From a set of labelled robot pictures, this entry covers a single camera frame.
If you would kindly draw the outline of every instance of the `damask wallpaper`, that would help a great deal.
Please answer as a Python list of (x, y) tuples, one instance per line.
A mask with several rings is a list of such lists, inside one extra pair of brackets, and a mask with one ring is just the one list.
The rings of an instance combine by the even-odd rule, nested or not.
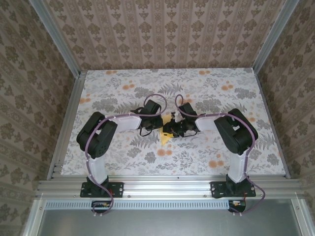
[(81, 70), (251, 67), (284, 0), (44, 0)]
[(315, 1), (301, 0), (259, 72), (287, 164), (315, 209)]
[(0, 235), (23, 231), (74, 78), (27, 0), (0, 1)]

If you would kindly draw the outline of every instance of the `vented metal panel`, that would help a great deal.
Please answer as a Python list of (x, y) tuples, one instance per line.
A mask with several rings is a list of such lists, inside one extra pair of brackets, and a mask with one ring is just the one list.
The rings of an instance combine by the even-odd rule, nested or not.
[[(48, 200), (45, 210), (56, 209), (92, 209), (91, 200), (82, 201), (59, 201)], [(150, 209), (150, 210), (170, 210), (170, 209), (228, 209), (228, 200), (178, 200), (178, 201), (141, 201), (141, 200), (116, 200), (113, 209)]]

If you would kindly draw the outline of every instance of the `yellow paper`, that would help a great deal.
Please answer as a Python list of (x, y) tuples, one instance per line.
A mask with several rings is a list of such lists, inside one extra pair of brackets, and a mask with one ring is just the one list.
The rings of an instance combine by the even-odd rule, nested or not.
[[(170, 122), (171, 119), (172, 119), (171, 115), (162, 116), (163, 125), (165, 125), (166, 123)], [(159, 133), (160, 133), (160, 136), (161, 136), (162, 146), (164, 146), (170, 138), (174, 137), (173, 134), (164, 133), (163, 132), (163, 127), (159, 129)]]

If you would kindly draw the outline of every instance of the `gray leaf pattern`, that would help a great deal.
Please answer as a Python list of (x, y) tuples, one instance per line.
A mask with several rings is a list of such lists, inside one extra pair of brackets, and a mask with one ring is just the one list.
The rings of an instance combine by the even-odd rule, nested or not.
[[(253, 70), (214, 68), (88, 71), (62, 174), (87, 174), (76, 136), (93, 112), (125, 114), (143, 106), (152, 93), (167, 98), (165, 115), (176, 110), (174, 98), (180, 93), (182, 102), (189, 102), (197, 114), (241, 110), (259, 134), (250, 154), (249, 173), (284, 173)], [(161, 98), (150, 99), (163, 108)], [(13, 139), (16, 134), (11, 133), (8, 127), (3, 130), (3, 135)], [(109, 175), (225, 175), (229, 161), (230, 152), (217, 130), (170, 139), (164, 146), (159, 130), (146, 137), (130, 130), (114, 135), (104, 164)]]

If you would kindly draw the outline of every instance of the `floral tablecloth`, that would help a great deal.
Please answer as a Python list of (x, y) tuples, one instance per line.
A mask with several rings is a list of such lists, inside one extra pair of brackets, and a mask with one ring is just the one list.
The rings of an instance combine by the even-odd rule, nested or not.
[[(86, 158), (76, 136), (91, 114), (128, 113), (141, 107), (146, 96), (167, 98), (165, 114), (175, 111), (182, 94), (198, 114), (238, 108), (257, 129), (259, 138), (249, 159), (248, 172), (284, 175), (284, 166), (251, 68), (98, 70), (86, 76), (67, 153), (63, 175), (87, 175)], [(163, 100), (153, 98), (161, 106)], [(162, 146), (158, 130), (140, 137), (139, 130), (115, 134), (104, 165), (110, 175), (225, 175), (230, 152), (218, 131), (170, 139)]]

